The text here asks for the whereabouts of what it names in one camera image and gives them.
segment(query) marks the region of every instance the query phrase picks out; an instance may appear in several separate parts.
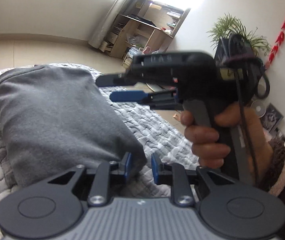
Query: white curtain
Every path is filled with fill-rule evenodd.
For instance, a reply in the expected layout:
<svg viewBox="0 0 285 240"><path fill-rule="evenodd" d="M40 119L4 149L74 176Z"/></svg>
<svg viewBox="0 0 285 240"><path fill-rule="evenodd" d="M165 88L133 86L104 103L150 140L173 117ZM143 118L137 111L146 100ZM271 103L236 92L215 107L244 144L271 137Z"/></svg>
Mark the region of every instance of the white curtain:
<svg viewBox="0 0 285 240"><path fill-rule="evenodd" d="M89 38L88 43L96 49L99 48L117 15L119 13L126 14L136 1L137 0L115 0L105 18L100 22Z"/></svg>

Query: human hand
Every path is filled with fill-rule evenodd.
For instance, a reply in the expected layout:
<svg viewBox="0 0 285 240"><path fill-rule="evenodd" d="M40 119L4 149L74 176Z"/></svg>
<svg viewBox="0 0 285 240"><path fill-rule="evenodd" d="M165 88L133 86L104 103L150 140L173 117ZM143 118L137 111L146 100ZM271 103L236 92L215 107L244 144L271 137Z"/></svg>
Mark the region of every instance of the human hand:
<svg viewBox="0 0 285 240"><path fill-rule="evenodd" d="M273 149L266 141L262 124L255 111L245 107L244 112L257 160L258 177L261 179L271 164ZM224 112L215 116L215 122L221 127L241 125L239 104L233 103L229 105ZM181 123L187 126L185 137L193 143L192 152L199 156L199 164L213 169L220 168L224 164L224 158L231 149L225 144L217 143L219 133L214 128L195 125L193 115L189 111L182 112ZM248 149L247 153L249 168L251 174L253 174L253 161Z"/></svg>

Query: spider plant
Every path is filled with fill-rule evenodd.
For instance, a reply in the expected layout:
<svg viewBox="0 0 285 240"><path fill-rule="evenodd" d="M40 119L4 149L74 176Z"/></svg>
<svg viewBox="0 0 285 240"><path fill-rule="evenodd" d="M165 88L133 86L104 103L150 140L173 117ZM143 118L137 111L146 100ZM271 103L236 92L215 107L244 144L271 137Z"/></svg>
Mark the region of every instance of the spider plant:
<svg viewBox="0 0 285 240"><path fill-rule="evenodd" d="M257 28L254 32L250 31L247 33L246 27L242 24L239 18L236 18L231 14L225 14L224 17L218 18L214 27L208 31L208 33L211 33L209 37L212 38L215 48L218 46L220 37L228 38L232 33L237 33L249 41L256 54L258 54L259 51L263 51L266 56L270 52L270 45L266 40L266 37L257 36L256 31Z"/></svg>

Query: red paper garland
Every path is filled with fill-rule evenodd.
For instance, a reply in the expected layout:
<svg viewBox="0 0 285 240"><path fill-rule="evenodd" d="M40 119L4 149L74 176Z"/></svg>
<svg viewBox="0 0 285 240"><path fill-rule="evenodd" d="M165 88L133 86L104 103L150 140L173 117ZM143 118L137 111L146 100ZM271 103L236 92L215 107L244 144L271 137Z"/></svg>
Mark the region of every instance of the red paper garland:
<svg viewBox="0 0 285 240"><path fill-rule="evenodd" d="M277 38L277 40L275 41L275 45L273 46L272 50L270 51L269 57L268 57L268 61L265 64L265 67L268 69L271 65L271 63L273 62L279 47L281 46L281 44L283 43L285 39L285 21L281 27L281 32L279 33L279 36Z"/></svg>

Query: tiled floor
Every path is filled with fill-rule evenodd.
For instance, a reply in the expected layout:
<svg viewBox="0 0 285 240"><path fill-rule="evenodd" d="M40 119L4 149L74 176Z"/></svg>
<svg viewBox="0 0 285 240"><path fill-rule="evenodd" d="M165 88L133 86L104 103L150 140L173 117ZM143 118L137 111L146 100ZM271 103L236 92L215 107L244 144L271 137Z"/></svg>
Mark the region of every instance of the tiled floor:
<svg viewBox="0 0 285 240"><path fill-rule="evenodd" d="M102 73L124 71L122 60L83 46L45 41L0 41L0 69L44 63L83 64ZM145 84L137 84L134 89L151 92ZM184 132L185 128L173 118L175 111L157 113Z"/></svg>

